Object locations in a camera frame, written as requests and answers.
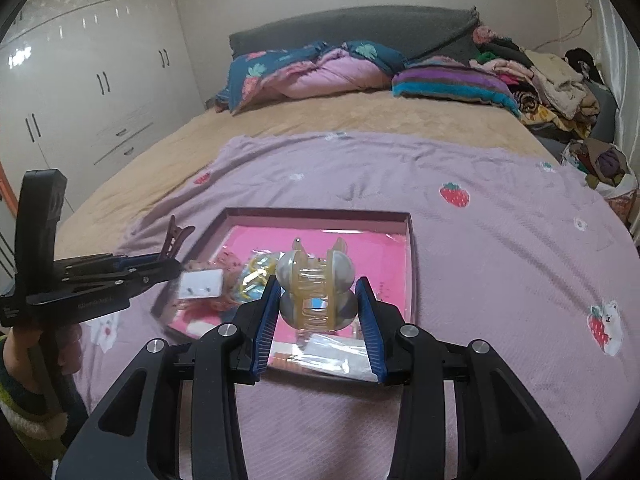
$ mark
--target curtain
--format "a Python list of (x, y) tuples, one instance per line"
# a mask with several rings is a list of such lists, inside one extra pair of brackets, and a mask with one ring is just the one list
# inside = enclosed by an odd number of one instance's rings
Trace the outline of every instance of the curtain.
[[(616, 145), (640, 177), (640, 49), (609, 0), (591, 0), (600, 32), (600, 63), (605, 83), (618, 102)], [(631, 215), (631, 234), (640, 244), (640, 197)]]

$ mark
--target cabinet handle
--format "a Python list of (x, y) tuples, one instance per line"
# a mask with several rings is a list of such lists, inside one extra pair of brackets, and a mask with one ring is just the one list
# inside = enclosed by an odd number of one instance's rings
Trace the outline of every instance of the cabinet handle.
[(38, 136), (41, 137), (41, 135), (40, 135), (40, 127), (38, 126), (38, 121), (36, 121), (36, 115), (35, 114), (31, 114), (31, 117), (33, 118), (33, 124), (36, 125), (36, 132), (38, 133)]
[(102, 71), (102, 75), (104, 76), (104, 80), (107, 82), (107, 92), (111, 92), (111, 85), (109, 85), (109, 78), (104, 73), (104, 71)]
[(29, 136), (31, 137), (31, 142), (35, 142), (36, 139), (33, 138), (33, 133), (31, 133), (31, 126), (29, 126), (29, 120), (25, 118), (24, 122), (27, 124), (27, 130), (29, 131)]

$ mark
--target gray headboard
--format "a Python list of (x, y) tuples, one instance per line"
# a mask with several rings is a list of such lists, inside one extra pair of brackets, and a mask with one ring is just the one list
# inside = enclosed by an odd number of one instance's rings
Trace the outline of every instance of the gray headboard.
[(259, 50), (295, 48), (321, 40), (339, 45), (369, 40), (402, 52), (407, 59), (441, 54), (468, 61), (478, 52), (471, 33), (476, 9), (373, 6), (325, 10), (268, 23), (229, 36), (234, 58)]

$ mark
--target orange object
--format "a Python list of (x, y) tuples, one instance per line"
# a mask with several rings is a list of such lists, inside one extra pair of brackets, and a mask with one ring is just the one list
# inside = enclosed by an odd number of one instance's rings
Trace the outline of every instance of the orange object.
[(18, 214), (18, 199), (15, 197), (14, 190), (11, 189), (11, 185), (4, 174), (2, 164), (0, 164), (0, 197), (6, 202), (9, 211), (15, 218)]

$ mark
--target pillow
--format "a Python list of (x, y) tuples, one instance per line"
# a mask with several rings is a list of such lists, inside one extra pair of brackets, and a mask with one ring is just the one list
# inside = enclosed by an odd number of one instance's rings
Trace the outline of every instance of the pillow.
[(506, 108), (520, 117), (508, 86), (495, 75), (464, 66), (447, 57), (412, 64), (392, 80), (395, 96), (424, 96)]

